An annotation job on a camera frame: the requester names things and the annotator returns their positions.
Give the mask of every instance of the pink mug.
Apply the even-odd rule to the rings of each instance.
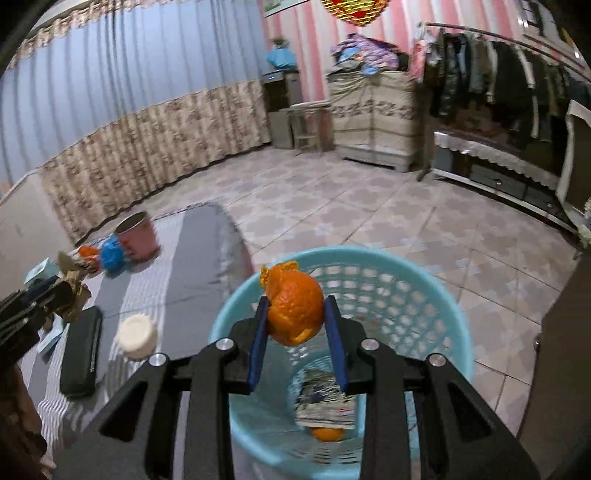
[[[138,212],[127,217],[115,228],[115,235],[132,260],[149,260],[160,246],[147,212]]]

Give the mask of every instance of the teal plastic basket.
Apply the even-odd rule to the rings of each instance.
[[[341,315],[360,321],[369,337],[400,355],[424,359],[446,355],[468,379],[472,377],[472,340],[454,298],[426,270],[400,257],[363,247],[317,248],[286,258],[297,260],[325,296],[334,295]],[[230,333],[238,320],[252,317],[264,294],[255,274],[228,299],[209,341]],[[294,403],[307,368],[331,370],[324,329],[296,348],[269,339],[261,380],[249,396],[230,396],[232,436],[255,459],[296,478],[359,478],[365,426],[365,398],[356,403],[356,429],[341,442],[324,443],[295,423]],[[407,416],[414,457],[418,439],[411,395]]]

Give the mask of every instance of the basket rim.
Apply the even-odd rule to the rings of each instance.
[[[451,293],[436,279],[432,276],[429,272],[423,269],[421,266],[412,263],[411,261],[394,255],[389,252],[380,251],[378,249],[362,247],[362,246],[354,246],[354,245],[339,245],[336,247],[320,247],[320,248],[313,248],[310,250],[305,250],[298,252],[293,255],[289,255],[284,259],[278,260],[275,263],[288,261],[288,260],[300,260],[307,258],[309,256],[316,256],[318,254],[327,253],[327,252],[346,252],[346,253],[356,253],[362,255],[370,255],[374,258],[382,259],[385,262],[396,262],[400,266],[407,268],[409,270],[414,271],[421,279],[427,283],[431,287],[435,289],[439,293],[439,295],[443,298],[443,300],[450,306],[454,317],[457,320],[457,329],[461,336],[461,349],[464,352],[462,361],[459,365],[456,365],[458,370],[464,375],[464,377],[468,380],[472,380],[473,374],[473,359],[474,353],[472,348],[472,336],[470,334],[470,330],[468,327],[468,323],[466,318],[461,311],[459,305],[457,304],[456,299],[452,296]],[[251,275],[246,281],[242,283],[234,293],[226,300],[225,304],[223,305],[222,309],[218,313],[216,320],[213,323],[212,329],[209,334],[208,342],[212,343],[214,341],[219,340],[222,337],[222,329],[223,326],[228,318],[230,318],[230,314],[233,311],[237,299],[240,298],[246,291],[252,288],[253,284],[258,284],[259,282],[260,273],[255,273]],[[238,442],[257,460],[260,462],[266,463],[267,465],[278,467],[280,470],[289,472],[290,469],[286,465],[284,465],[284,457],[277,452],[271,451],[267,449],[261,442],[257,441],[250,433],[248,429],[246,429],[239,419],[234,415],[232,409],[230,409],[230,426],[232,436],[238,440]],[[325,479],[333,479],[334,478],[334,470],[333,468],[338,468],[339,476],[343,478],[343,480],[355,480],[359,477],[359,467],[358,466],[348,466],[345,467],[344,465],[331,465],[330,469],[326,469],[326,466],[322,469],[313,469],[313,474],[311,478],[315,480],[325,480]]]

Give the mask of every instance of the tiled floor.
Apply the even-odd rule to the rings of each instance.
[[[470,324],[473,383],[513,433],[527,402],[541,320],[575,267],[574,249],[533,217],[416,173],[264,150],[198,172],[134,210],[224,205],[255,268],[304,249],[358,244],[426,268]],[[102,229],[109,232],[118,220]]]

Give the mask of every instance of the clothes rail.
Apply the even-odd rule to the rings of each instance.
[[[506,37],[504,35],[499,35],[498,33],[493,33],[493,32],[489,32],[486,30],[480,30],[479,28],[472,28],[472,27],[463,27],[462,25],[451,25],[451,24],[446,24],[446,23],[436,23],[436,22],[419,22],[419,26],[421,25],[426,25],[428,27],[441,27],[441,28],[452,28],[454,30],[463,30],[463,31],[468,31],[468,32],[473,32],[473,33],[479,33],[482,35],[486,35],[488,37],[494,37],[494,38],[499,38],[500,40],[504,40],[506,42],[509,43],[514,43],[516,45],[519,45],[523,48],[527,48],[529,50],[533,50],[534,52],[537,52],[545,57],[549,57],[552,60],[554,60],[555,62],[559,63],[560,65],[578,73],[579,75],[581,75],[581,77],[583,77],[587,82],[591,83],[591,78],[589,76],[587,76],[587,74],[580,68],[574,67],[571,64],[566,63],[565,61],[562,61],[558,58],[556,58],[555,56],[553,56],[552,54],[542,50],[541,48],[538,47],[534,47],[532,45],[529,45],[525,42],[522,42],[520,40],[515,40],[514,38],[510,38],[510,37]],[[564,55],[563,53],[559,52],[558,50],[556,50],[555,48],[552,48],[550,46],[548,46],[547,48],[550,48],[556,52],[558,52],[561,55]]]

